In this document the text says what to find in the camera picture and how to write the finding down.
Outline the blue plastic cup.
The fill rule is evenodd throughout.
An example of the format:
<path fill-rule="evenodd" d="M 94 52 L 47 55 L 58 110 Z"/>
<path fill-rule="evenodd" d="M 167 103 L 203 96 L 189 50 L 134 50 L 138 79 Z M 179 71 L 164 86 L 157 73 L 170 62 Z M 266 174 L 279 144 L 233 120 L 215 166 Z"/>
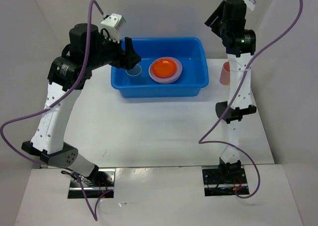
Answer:
<path fill-rule="evenodd" d="M 126 75 L 131 85 L 140 84 L 142 81 L 142 67 L 137 64 L 131 70 L 126 70 Z"/>

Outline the orange plastic plate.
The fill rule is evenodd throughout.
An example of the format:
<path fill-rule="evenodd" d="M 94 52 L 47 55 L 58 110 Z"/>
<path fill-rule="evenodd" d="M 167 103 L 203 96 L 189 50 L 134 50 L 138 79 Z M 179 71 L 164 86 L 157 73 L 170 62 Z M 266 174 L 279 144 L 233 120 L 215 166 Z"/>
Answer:
<path fill-rule="evenodd" d="M 177 71 L 177 64 L 173 59 L 161 58 L 154 61 L 151 65 L 151 72 L 156 77 L 168 78 Z"/>

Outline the purple plastic plate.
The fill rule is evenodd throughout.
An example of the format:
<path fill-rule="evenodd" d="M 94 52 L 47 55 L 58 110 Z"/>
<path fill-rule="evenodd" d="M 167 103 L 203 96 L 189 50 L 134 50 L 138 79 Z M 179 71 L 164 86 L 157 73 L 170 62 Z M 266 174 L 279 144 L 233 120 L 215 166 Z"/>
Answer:
<path fill-rule="evenodd" d="M 170 58 L 170 59 L 173 59 L 175 62 L 176 62 L 176 64 L 177 64 L 177 71 L 176 71 L 176 73 L 174 74 L 174 75 L 172 75 L 171 77 L 168 77 L 168 78 L 163 78 L 163 79 L 175 79 L 175 78 L 178 78 L 179 79 L 179 77 L 181 76 L 181 73 L 182 73 L 182 64 L 181 64 L 181 62 L 178 60 L 178 59 L 176 59 L 176 58 L 173 58 L 173 57 L 162 57 L 162 58 Z M 154 76 L 154 74 L 151 72 L 151 65 L 150 65 L 150 67 L 149 67 L 149 76 L 151 77 L 151 79 L 153 79 L 153 78 L 160 78 L 160 77 L 156 77 L 156 76 Z"/>

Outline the pink plastic plate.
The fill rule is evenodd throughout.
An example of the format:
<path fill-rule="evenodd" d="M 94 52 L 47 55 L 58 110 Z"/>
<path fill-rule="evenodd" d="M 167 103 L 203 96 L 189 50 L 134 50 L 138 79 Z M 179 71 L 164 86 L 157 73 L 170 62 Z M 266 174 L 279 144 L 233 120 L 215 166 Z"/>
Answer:
<path fill-rule="evenodd" d="M 175 79 L 163 79 L 163 78 L 153 78 L 153 81 L 160 83 L 160 84 L 170 84 L 176 82 L 178 78 Z"/>

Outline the pink plastic cup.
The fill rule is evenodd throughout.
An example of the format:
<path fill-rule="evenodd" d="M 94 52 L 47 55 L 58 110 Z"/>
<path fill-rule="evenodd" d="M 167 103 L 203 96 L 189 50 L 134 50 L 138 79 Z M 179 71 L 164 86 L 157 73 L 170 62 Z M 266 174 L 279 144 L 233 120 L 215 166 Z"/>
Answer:
<path fill-rule="evenodd" d="M 229 85 L 230 84 L 230 63 L 229 62 L 224 62 L 222 70 L 221 70 L 221 74 L 220 74 L 220 78 L 219 78 L 219 82 L 222 85 Z"/>

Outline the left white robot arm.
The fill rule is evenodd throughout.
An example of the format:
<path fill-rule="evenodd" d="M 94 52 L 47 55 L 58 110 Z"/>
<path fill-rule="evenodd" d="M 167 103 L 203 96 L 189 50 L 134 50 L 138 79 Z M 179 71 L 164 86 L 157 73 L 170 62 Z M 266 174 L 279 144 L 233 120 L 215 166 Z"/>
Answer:
<path fill-rule="evenodd" d="M 103 24 L 102 29 L 86 23 L 69 31 L 70 43 L 53 60 L 48 74 L 46 112 L 35 135 L 23 142 L 22 150 L 53 167 L 76 172 L 87 186 L 95 186 L 108 177 L 99 167 L 64 141 L 73 106 L 92 71 L 104 65 L 131 70 L 141 61 L 132 39 L 119 37 L 120 28 Z"/>

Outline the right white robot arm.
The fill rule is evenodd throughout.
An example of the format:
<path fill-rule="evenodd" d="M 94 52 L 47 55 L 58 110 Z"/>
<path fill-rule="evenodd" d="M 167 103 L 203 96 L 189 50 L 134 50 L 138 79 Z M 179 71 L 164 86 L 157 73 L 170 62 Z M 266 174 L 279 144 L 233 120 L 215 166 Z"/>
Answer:
<path fill-rule="evenodd" d="M 229 62 L 229 99 L 216 104 L 227 143 L 218 165 L 218 178 L 224 183 L 230 183 L 240 173 L 239 123 L 245 115 L 256 112 L 251 100 L 251 70 L 248 66 L 255 54 L 256 34 L 245 27 L 246 12 L 253 7 L 254 4 L 247 0 L 224 0 L 205 22 L 221 38 Z"/>

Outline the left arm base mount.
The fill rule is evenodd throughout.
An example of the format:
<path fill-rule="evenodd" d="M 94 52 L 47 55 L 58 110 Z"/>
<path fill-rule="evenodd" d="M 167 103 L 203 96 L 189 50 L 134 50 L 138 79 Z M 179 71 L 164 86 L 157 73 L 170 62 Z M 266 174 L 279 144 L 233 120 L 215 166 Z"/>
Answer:
<path fill-rule="evenodd" d="M 85 182 L 82 179 L 82 185 L 88 199 L 113 198 L 114 197 L 114 183 L 115 183 L 115 168 L 101 168 L 102 178 L 98 179 L 94 184 Z M 68 199 L 83 199 L 80 184 L 71 176 L 70 185 L 68 189 Z"/>

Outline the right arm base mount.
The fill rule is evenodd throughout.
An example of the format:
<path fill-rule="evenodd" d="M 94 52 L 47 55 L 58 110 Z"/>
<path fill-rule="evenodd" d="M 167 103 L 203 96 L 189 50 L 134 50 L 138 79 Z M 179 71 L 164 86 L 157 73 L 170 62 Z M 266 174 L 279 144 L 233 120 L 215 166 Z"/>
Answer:
<path fill-rule="evenodd" d="M 222 180 L 217 168 L 202 169 L 204 194 L 205 197 L 211 196 L 230 196 L 235 195 L 238 190 L 239 195 L 249 195 L 248 183 L 245 170 L 240 169 L 236 176 L 232 176 L 230 180 Z"/>

